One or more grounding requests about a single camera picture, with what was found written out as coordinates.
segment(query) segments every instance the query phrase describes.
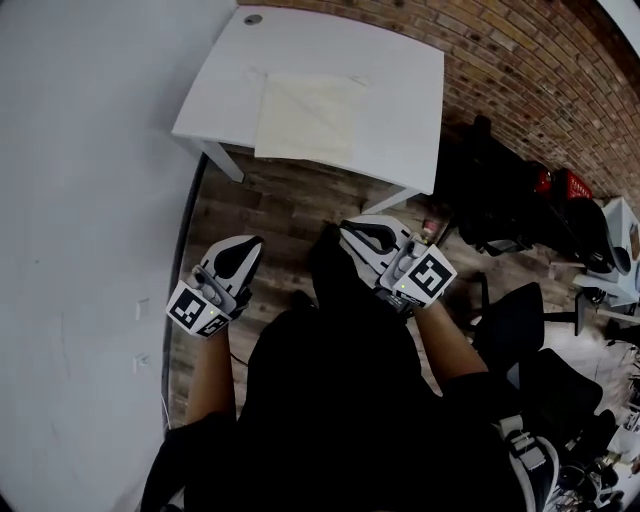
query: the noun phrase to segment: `forearm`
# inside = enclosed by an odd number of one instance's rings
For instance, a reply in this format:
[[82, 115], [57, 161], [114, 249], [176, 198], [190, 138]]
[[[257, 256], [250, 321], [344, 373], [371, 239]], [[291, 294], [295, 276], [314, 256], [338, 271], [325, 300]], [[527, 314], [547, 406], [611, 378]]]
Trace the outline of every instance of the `forearm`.
[[212, 412], [235, 418], [235, 409], [229, 329], [225, 327], [208, 340], [200, 341], [186, 422], [194, 423]]
[[440, 386], [455, 377], [489, 371], [439, 301], [427, 309], [415, 308], [414, 314], [427, 359]]

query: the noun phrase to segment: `red object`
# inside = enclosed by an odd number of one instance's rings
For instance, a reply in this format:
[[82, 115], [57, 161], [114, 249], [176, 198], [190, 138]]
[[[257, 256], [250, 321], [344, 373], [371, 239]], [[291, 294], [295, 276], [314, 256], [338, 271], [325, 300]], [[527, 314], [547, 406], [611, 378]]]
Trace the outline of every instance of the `red object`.
[[538, 177], [536, 178], [536, 185], [533, 188], [536, 194], [540, 194], [543, 197], [549, 199], [551, 197], [551, 185], [553, 180], [551, 179], [551, 173], [544, 167], [538, 171]]
[[574, 199], [576, 197], [591, 199], [593, 197], [591, 189], [585, 185], [578, 175], [569, 169], [563, 169], [560, 172], [560, 179], [564, 181], [565, 199]]

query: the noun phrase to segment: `brick wall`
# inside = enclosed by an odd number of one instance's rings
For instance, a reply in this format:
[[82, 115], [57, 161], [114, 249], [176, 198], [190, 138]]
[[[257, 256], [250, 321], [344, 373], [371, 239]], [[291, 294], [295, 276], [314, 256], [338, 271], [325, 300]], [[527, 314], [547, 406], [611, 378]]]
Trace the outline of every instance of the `brick wall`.
[[496, 138], [640, 213], [640, 59], [597, 0], [238, 0], [344, 16], [445, 52], [443, 123]]

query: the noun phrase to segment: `beige paper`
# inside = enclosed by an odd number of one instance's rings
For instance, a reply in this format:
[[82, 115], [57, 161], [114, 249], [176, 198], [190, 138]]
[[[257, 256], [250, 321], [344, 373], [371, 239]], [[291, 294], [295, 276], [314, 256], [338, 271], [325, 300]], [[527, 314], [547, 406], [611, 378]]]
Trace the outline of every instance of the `beige paper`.
[[262, 96], [255, 156], [348, 164], [354, 109], [364, 88], [345, 77], [270, 73]]

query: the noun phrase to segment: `white desk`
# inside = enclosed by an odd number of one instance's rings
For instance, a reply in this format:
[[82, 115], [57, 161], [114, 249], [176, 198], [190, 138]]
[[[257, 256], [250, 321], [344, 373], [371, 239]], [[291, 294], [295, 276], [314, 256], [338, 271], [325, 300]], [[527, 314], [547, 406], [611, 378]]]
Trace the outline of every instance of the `white desk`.
[[[262, 21], [247, 25], [250, 15]], [[339, 167], [394, 186], [363, 211], [433, 192], [444, 82], [440, 50], [326, 14], [240, 7], [193, 83], [174, 135], [192, 139], [231, 179], [242, 181], [219, 143], [255, 147], [270, 72], [349, 77], [366, 85], [354, 114], [352, 155]]]
[[[614, 247], [623, 247], [631, 255], [631, 239], [629, 231], [633, 224], [638, 224], [638, 219], [622, 197], [616, 197], [609, 201], [602, 209], [607, 218], [611, 242]], [[640, 301], [640, 293], [636, 289], [636, 273], [638, 262], [631, 260], [631, 270], [623, 276], [617, 270], [608, 274], [587, 272], [586, 275], [578, 275], [573, 280], [574, 284], [582, 287], [600, 288], [610, 295], [607, 300], [611, 306], [623, 306]]]

